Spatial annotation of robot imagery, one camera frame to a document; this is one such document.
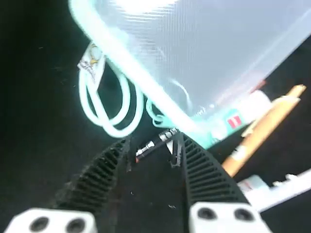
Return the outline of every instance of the white object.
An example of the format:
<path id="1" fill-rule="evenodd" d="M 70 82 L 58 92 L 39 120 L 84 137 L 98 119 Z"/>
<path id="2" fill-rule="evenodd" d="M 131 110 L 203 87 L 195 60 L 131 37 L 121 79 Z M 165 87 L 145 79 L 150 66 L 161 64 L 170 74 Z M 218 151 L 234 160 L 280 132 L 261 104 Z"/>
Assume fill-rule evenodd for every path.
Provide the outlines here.
<path id="1" fill-rule="evenodd" d="M 265 79 L 311 33 L 311 0 L 69 0 L 73 18 L 175 127 Z"/>
<path id="2" fill-rule="evenodd" d="M 189 232 L 270 233 L 271 231 L 261 219 L 259 213 L 250 205 L 244 203 L 197 202 L 190 208 Z"/>
<path id="3" fill-rule="evenodd" d="M 79 96 L 82 109 L 87 118 L 94 124 L 103 127 L 103 129 L 112 137 L 123 138 L 131 134 L 138 126 L 143 114 L 143 94 L 140 89 L 135 86 L 136 91 L 136 111 L 132 122 L 122 130 L 116 129 L 114 126 L 119 124 L 127 115 L 130 107 L 130 88 L 126 77 L 119 70 L 113 68 L 119 80 L 122 92 L 122 107 L 118 114 L 109 119 L 102 101 L 98 94 L 98 86 L 102 79 L 105 63 L 108 62 L 102 51 L 93 43 L 90 43 L 85 51 L 78 67 L 79 72 Z M 94 106 L 95 113 L 91 109 L 87 93 L 89 93 L 90 100 Z"/>
<path id="4" fill-rule="evenodd" d="M 4 233 L 34 232 L 97 233 L 97 229 L 95 218 L 91 213 L 34 208 L 15 216 L 4 231 Z"/>
<path id="5" fill-rule="evenodd" d="M 251 180 L 246 179 L 253 189 L 245 191 L 241 189 L 245 197 L 251 205 L 258 211 L 263 212 L 289 199 L 292 199 L 311 189 L 311 169 L 299 174 L 295 179 L 291 176 L 291 180 L 278 183 L 277 186 L 267 188 L 267 185 L 261 184 L 254 188 Z"/>

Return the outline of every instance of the pencil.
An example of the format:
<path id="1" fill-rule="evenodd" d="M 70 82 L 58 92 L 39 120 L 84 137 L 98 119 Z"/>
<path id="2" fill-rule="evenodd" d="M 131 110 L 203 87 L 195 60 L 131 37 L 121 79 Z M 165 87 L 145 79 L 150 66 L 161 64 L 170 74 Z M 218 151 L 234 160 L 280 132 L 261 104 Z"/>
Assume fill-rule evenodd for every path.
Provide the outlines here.
<path id="1" fill-rule="evenodd" d="M 294 86 L 286 96 L 276 99 L 274 107 L 261 118 L 233 153 L 224 161 L 223 168 L 231 176 L 235 176 L 247 160 L 263 144 L 275 128 L 291 112 L 300 101 L 299 96 L 304 92 L 304 85 Z"/>

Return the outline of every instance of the plastic container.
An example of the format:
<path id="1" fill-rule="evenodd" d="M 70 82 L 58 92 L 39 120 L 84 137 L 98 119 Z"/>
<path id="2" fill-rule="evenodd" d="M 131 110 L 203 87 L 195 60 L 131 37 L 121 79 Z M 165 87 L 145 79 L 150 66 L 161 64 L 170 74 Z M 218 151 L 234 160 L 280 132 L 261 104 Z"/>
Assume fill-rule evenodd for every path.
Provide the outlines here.
<path id="1" fill-rule="evenodd" d="M 249 94 L 311 33 L 311 0 L 69 4 L 108 59 L 203 147 L 201 122 Z"/>

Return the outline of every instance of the black surface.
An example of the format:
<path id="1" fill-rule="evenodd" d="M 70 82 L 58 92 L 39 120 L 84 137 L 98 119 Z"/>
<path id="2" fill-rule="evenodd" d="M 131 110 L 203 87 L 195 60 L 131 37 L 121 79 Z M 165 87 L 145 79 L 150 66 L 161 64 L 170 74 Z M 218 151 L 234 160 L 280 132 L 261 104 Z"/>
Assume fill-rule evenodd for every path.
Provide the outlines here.
<path id="1" fill-rule="evenodd" d="M 67 1 L 17 0 L 2 5 L 0 231 L 13 215 L 44 205 L 74 173 L 115 141 L 82 112 L 76 65 L 89 40 L 71 19 Z M 259 174 L 271 184 L 283 180 L 286 173 L 311 167 L 309 44 L 268 78 L 264 90 L 275 98 L 297 83 L 309 89 L 240 171 L 237 181 Z M 105 73 L 101 90 L 109 112 L 117 112 L 121 99 L 111 72 Z M 158 132 L 144 115 L 133 137 L 138 144 Z M 222 162 L 240 140 L 235 134 L 210 151 Z M 173 232 L 182 226 L 182 181 L 178 170 L 167 163 L 166 153 L 160 150 L 126 177 L 118 232 Z M 310 200 L 306 193 L 263 217 L 275 233 L 309 232 Z"/>

